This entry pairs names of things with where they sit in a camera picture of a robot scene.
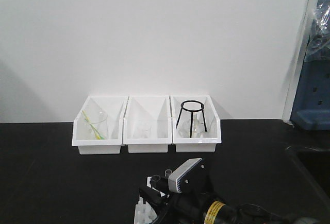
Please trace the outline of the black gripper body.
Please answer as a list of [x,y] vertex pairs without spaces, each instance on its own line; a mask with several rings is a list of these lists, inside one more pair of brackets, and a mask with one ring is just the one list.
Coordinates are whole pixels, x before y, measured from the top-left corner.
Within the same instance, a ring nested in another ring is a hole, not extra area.
[[219,197],[210,180],[199,181],[189,191],[175,193],[160,181],[139,188],[145,218],[138,223],[219,223]]

